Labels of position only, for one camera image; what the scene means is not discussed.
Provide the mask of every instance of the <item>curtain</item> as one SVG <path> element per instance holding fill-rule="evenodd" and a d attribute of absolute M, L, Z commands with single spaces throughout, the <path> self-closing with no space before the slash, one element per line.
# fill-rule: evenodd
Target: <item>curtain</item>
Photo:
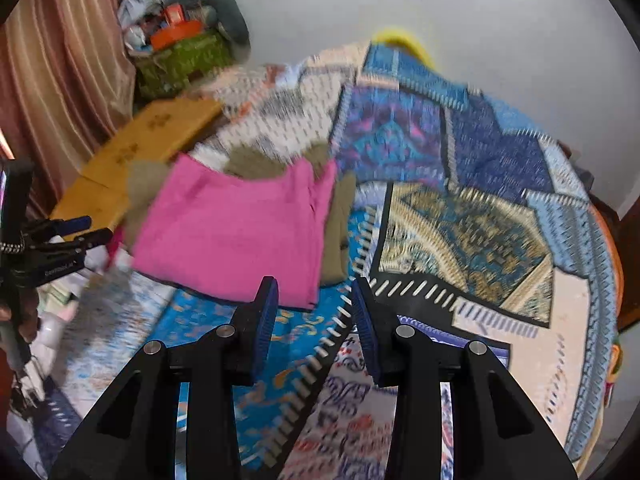
<path fill-rule="evenodd" d="M 131 118 L 135 68 L 120 0 L 20 0 L 0 28 L 0 128 L 34 162 L 28 216 L 43 217 Z"/>

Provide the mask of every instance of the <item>folded pink fabric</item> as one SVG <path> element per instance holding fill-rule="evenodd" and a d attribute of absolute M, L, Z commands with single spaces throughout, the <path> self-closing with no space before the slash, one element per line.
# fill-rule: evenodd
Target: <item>folded pink fabric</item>
<path fill-rule="evenodd" d="M 281 306 L 312 308 L 336 167 L 314 181 L 300 158 L 269 180 L 241 180 L 180 155 L 149 209 L 133 267 L 231 301 L 254 299 L 263 276 Z"/>

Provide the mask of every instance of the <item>orange lid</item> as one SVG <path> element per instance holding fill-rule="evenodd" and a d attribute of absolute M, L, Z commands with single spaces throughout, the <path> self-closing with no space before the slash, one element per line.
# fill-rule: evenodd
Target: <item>orange lid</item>
<path fill-rule="evenodd" d="M 169 27 L 158 30 L 151 36 L 151 46 L 154 50 L 161 50 L 174 44 L 176 41 L 186 40 L 197 36 L 204 29 L 202 22 L 198 20 L 189 20 L 188 22 L 176 23 Z"/>

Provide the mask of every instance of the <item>green basket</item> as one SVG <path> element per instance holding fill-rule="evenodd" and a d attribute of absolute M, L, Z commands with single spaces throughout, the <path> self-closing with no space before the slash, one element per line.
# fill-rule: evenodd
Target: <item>green basket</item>
<path fill-rule="evenodd" d="M 233 58 L 219 33 L 204 32 L 133 63 L 140 95 L 152 100 L 177 96 L 194 81 L 231 65 Z"/>

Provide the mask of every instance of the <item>metal screw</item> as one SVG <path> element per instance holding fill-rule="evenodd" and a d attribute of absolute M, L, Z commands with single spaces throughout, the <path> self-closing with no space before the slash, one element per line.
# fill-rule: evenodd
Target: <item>metal screw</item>
<path fill-rule="evenodd" d="M 216 334 L 219 335 L 220 337 L 231 337 L 233 334 L 236 333 L 236 327 L 234 327 L 233 325 L 220 325 L 217 329 L 216 329 Z"/>
<path fill-rule="evenodd" d="M 396 333 L 400 337 L 409 338 L 414 336 L 415 330 L 414 330 L 414 327 L 410 325 L 400 325 L 399 327 L 396 328 Z"/>
<path fill-rule="evenodd" d="M 162 348 L 162 345 L 160 344 L 159 341 L 149 341 L 146 345 L 142 347 L 142 349 L 145 351 L 145 354 L 149 354 L 149 355 L 157 354 L 161 348 Z"/>
<path fill-rule="evenodd" d="M 482 355 L 486 352 L 486 345 L 482 341 L 472 341 L 469 343 L 469 350 L 476 355 Z"/>

